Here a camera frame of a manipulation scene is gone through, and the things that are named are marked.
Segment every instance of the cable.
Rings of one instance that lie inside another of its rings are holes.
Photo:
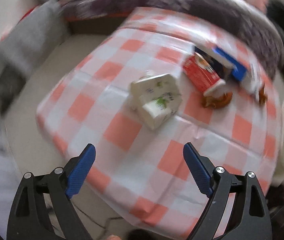
[[[59,236],[63,235],[63,233],[54,225],[52,225],[52,227],[60,234]]]
[[[93,218],[91,218],[89,215],[87,215],[84,211],[82,211],[77,205],[74,204],[74,202],[72,202],[73,206],[75,206],[83,215],[85,215],[88,219],[90,219],[94,224],[96,224],[97,226],[105,229],[104,226],[100,225],[98,222],[96,222]]]
[[[105,228],[104,228],[103,232],[96,238],[96,240],[101,240],[105,236],[105,234],[107,233],[108,228],[109,228],[109,224],[112,222],[112,220],[118,220],[118,219],[123,219],[123,217],[108,218],[105,222]]]

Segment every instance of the gray fabric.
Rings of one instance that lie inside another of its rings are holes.
[[[207,20],[237,36],[241,25],[241,10],[229,0],[193,0],[189,14]]]
[[[0,42],[0,57],[5,64],[28,79],[68,37],[67,25],[60,15],[59,4],[50,0],[18,23]]]
[[[279,43],[272,33],[262,28],[248,16],[242,16],[237,37],[246,43],[259,59],[267,75],[273,80],[276,68],[282,68],[283,43]]]

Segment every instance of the person's hand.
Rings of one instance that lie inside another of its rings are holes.
[[[121,240],[121,238],[115,235],[110,235],[106,240]]]

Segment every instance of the table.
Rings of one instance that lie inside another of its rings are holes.
[[[231,103],[219,110],[202,108],[201,94],[181,68],[194,43],[215,43],[249,71],[256,69],[266,84],[266,106],[228,81],[223,90],[233,92]],[[128,93],[130,82],[150,69],[175,76],[183,99],[178,112],[155,131],[131,110]],[[282,115],[260,63],[235,37],[190,15],[137,8],[43,99],[37,122],[66,159],[78,156],[87,143],[96,147],[86,180],[124,219],[185,239],[207,198],[184,162],[183,145],[193,143],[230,173],[255,172],[266,193],[281,147]],[[231,195],[216,236],[224,232],[233,200]]]

